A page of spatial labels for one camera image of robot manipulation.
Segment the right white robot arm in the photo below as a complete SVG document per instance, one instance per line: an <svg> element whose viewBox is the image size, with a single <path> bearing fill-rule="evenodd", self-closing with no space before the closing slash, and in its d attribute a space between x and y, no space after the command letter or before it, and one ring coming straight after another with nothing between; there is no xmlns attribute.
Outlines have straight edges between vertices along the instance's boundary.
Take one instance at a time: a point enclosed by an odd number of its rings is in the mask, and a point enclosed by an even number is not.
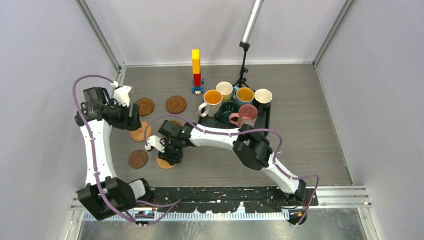
<svg viewBox="0 0 424 240"><path fill-rule="evenodd" d="M157 149L158 156L171 165L180 163L186 147L209 146L231 150L245 167L269 176L285 194L288 203L299 205L306 197L306 183L278 160L262 131L248 124L224 129L191 122L180 126L166 120L158 130L163 137L150 136L145 148Z"/></svg>

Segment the dark brown wooden coaster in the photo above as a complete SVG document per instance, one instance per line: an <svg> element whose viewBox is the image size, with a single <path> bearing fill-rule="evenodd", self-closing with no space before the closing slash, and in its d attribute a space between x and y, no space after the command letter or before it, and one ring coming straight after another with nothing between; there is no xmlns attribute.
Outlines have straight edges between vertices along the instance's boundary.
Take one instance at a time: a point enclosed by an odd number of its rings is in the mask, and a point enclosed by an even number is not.
<svg viewBox="0 0 424 240"><path fill-rule="evenodd" d="M144 150L135 150L128 157L128 164L134 169L140 169L144 167L149 160L149 156Z"/></svg>

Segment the rattan coaster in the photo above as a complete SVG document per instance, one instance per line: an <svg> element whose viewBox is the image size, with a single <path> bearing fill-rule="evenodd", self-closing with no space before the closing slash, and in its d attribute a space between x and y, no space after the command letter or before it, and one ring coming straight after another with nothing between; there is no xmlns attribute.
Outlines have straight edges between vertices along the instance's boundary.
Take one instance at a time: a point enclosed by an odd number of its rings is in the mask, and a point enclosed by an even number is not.
<svg viewBox="0 0 424 240"><path fill-rule="evenodd" d="M156 163L162 169L172 169L176 166L175 164L170 164L168 161L159 157L156 158Z"/></svg>
<svg viewBox="0 0 424 240"><path fill-rule="evenodd" d="M137 130L130 131L130 137L137 142L142 142L152 134L152 127L146 121L141 121L141 127Z"/></svg>

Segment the rattan coaster front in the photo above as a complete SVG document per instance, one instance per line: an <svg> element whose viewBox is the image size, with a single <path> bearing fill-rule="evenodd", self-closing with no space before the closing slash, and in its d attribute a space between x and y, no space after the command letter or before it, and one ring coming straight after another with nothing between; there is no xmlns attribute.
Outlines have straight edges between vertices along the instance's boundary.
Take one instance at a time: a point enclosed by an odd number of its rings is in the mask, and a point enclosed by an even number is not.
<svg viewBox="0 0 424 240"><path fill-rule="evenodd" d="M137 130L130 131L130 137L137 142L142 142L152 134L152 127L146 121L141 121L141 127Z"/></svg>

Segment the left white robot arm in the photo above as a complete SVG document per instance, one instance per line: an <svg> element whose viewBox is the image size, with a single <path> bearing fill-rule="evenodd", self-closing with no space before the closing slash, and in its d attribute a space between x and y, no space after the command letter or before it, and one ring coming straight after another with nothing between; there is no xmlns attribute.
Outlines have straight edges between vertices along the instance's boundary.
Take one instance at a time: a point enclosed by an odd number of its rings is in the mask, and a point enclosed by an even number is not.
<svg viewBox="0 0 424 240"><path fill-rule="evenodd" d="M112 128L135 131L141 127L138 105L130 105L131 86L119 86L112 95L104 87L83 91L74 117L83 135L87 172L85 187L77 191L80 203L98 221L136 207L148 207L153 191L144 178L129 183L118 178L110 147Z"/></svg>

